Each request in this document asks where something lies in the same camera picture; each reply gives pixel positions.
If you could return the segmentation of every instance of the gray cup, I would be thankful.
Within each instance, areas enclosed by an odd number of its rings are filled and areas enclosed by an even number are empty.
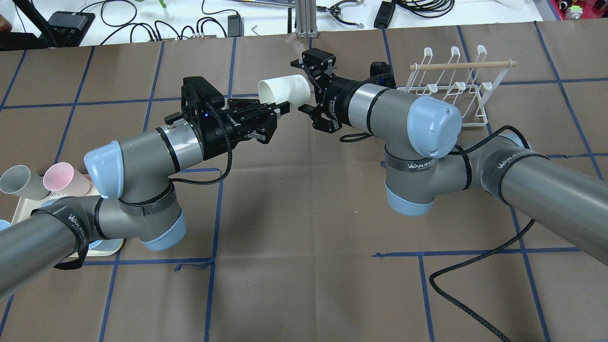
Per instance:
[[[0,191],[31,200],[42,200],[49,194],[42,180],[42,177],[33,173],[29,167],[15,165],[6,170],[0,178]]]

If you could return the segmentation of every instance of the power adapter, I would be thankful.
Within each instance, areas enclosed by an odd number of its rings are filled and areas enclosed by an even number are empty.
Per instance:
[[[228,37],[242,37],[245,34],[243,18],[239,14],[228,16]]]
[[[374,27],[377,29],[388,29],[391,19],[393,19],[393,13],[395,12],[394,1],[382,1],[376,19],[374,20]]]

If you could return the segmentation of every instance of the black power brick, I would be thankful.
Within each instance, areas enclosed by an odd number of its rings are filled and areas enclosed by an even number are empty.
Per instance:
[[[388,29],[391,19],[393,19],[393,13],[395,12],[394,1],[382,1],[376,19],[374,20],[374,27],[377,29]]]

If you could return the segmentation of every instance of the pink cup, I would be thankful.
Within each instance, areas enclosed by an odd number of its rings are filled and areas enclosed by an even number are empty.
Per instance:
[[[84,196],[91,190],[91,181],[72,165],[59,162],[44,174],[44,187],[65,196]]]

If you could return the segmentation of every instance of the black strap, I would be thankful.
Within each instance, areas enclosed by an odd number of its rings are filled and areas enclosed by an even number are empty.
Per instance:
[[[86,229],[85,221],[78,216],[75,210],[61,203],[54,203],[50,206],[35,209],[32,211],[32,216],[40,213],[49,214],[63,222],[76,236],[76,245],[70,255],[78,252],[78,259],[58,263],[53,267],[58,270],[76,270],[77,268],[81,268],[89,251],[89,232]]]

